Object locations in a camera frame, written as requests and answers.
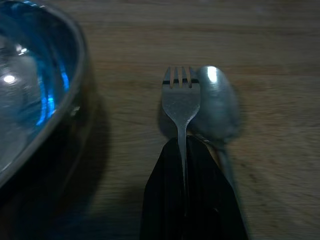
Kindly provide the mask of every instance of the table surface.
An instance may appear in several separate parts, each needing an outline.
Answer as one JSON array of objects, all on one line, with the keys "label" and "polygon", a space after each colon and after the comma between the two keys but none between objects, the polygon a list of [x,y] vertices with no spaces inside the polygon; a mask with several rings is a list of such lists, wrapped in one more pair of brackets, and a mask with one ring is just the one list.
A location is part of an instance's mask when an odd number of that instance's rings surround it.
[{"label": "table surface", "polygon": [[215,65],[237,91],[228,146],[252,236],[320,235],[320,2],[55,0],[83,28],[100,97],[61,201],[64,239],[137,239],[144,186],[175,128],[168,66]]}]

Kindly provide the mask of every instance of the metal spoon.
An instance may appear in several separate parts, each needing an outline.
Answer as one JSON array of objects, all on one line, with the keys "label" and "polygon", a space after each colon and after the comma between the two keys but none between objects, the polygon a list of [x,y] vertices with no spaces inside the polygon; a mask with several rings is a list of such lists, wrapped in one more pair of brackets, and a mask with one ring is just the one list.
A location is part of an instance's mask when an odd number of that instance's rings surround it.
[{"label": "metal spoon", "polygon": [[[237,136],[240,130],[238,100],[225,74],[217,67],[202,66],[197,71],[197,77],[201,87],[201,101],[200,110],[190,123],[191,131],[217,150],[220,167],[233,187],[241,211],[241,202],[226,149],[226,144]],[[244,214],[242,219],[247,227]]]}]

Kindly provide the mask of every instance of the wood grain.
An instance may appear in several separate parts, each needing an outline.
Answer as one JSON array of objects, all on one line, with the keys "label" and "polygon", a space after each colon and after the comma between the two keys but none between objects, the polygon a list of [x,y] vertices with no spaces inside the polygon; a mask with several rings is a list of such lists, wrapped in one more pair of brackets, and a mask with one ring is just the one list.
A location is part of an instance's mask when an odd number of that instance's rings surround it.
[{"label": "wood grain", "polygon": [[65,239],[137,239],[144,186],[175,135],[162,77],[169,65],[205,64],[241,101],[243,131],[229,149],[254,239],[319,239],[319,1],[54,3],[84,30],[101,98],[62,201]]}]

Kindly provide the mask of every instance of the metal fork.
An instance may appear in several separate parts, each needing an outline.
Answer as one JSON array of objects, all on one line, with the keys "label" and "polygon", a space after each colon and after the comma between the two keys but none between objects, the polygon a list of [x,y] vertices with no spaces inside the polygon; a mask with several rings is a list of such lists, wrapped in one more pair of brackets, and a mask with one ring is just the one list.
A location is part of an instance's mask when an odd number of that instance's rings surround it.
[{"label": "metal fork", "polygon": [[184,215],[188,209],[187,126],[200,108],[200,84],[195,71],[189,67],[168,67],[162,82],[162,108],[175,123],[182,160]]}]

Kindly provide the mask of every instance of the fork handle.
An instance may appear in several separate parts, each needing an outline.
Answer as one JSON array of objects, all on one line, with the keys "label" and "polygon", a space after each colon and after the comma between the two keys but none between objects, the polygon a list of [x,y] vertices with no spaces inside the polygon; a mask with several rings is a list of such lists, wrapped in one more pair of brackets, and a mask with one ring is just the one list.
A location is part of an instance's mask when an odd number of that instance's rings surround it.
[{"label": "fork handle", "polygon": [[187,165],[187,126],[180,126],[178,130],[178,145],[182,161],[183,174],[183,195],[184,195],[184,216],[187,216],[189,208],[189,191],[188,191],[188,165]]}]

